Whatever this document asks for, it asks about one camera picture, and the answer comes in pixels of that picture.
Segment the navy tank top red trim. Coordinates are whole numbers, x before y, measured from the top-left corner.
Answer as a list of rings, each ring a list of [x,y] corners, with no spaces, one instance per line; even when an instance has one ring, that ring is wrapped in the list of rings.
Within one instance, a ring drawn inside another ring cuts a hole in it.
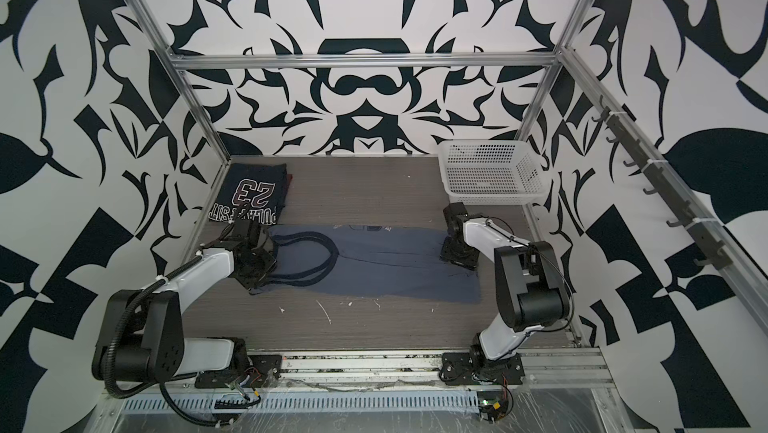
[[[234,164],[222,182],[207,219],[228,223],[236,213],[244,213],[262,225],[276,225],[285,207],[291,180],[286,164]]]

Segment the blue-grey tank top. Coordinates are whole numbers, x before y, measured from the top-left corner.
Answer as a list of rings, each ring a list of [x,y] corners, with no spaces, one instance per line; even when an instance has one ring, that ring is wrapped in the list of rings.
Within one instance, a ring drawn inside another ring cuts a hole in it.
[[[477,273],[440,258],[446,234],[422,228],[276,225],[276,268],[253,295],[294,287],[331,295],[476,304]]]

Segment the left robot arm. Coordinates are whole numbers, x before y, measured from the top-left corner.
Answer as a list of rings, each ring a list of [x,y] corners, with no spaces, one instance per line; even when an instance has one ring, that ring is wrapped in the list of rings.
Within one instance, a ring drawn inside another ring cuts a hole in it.
[[[92,375],[114,398],[204,373],[243,377],[251,362],[240,338],[188,338],[184,312],[208,290],[233,279],[247,290],[276,266],[267,227],[237,219],[193,258],[141,289],[123,289],[107,303],[92,360]]]

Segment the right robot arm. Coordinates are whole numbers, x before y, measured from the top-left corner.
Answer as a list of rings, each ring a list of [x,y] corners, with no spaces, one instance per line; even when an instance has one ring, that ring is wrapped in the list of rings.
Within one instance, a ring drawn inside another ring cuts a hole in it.
[[[549,243],[520,238],[462,203],[449,204],[443,215],[442,260],[474,269],[484,256],[493,264],[497,315],[476,335],[468,361],[475,381],[499,382],[522,371],[518,350],[532,336],[570,323],[572,294]]]

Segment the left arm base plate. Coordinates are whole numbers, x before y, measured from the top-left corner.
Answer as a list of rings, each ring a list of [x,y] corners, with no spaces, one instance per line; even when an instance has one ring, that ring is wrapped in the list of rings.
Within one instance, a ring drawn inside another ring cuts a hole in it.
[[[223,370],[200,373],[194,383],[197,389],[234,388],[258,389],[277,381],[281,376],[283,356],[279,354],[249,355],[247,360],[235,358]]]

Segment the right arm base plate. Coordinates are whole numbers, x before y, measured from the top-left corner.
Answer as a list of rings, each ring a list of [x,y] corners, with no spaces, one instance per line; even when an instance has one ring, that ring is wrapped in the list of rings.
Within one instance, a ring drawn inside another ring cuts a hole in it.
[[[438,378],[448,386],[523,384],[525,370],[521,357],[488,360],[480,350],[443,353]]]

